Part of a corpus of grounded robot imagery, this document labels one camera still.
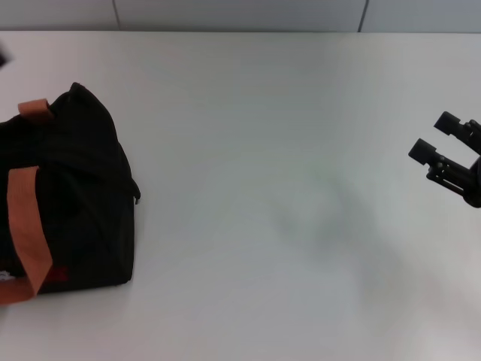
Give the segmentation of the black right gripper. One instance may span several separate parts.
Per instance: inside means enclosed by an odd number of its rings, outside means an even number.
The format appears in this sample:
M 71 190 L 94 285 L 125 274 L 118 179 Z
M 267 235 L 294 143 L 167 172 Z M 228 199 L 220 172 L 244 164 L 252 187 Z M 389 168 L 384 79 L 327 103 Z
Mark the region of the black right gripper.
M 434 127 L 446 135 L 455 136 L 474 152 L 480 152 L 481 128 L 477 121 L 470 120 L 461 124 L 459 118 L 444 111 Z M 440 155 L 435 147 L 421 138 L 416 141 L 408 155 L 421 165 L 428 165 L 427 179 L 464 196 L 466 203 L 472 207 L 481 207 L 480 156 L 469 170 Z M 473 181 L 472 186 L 470 186 L 470 176 Z

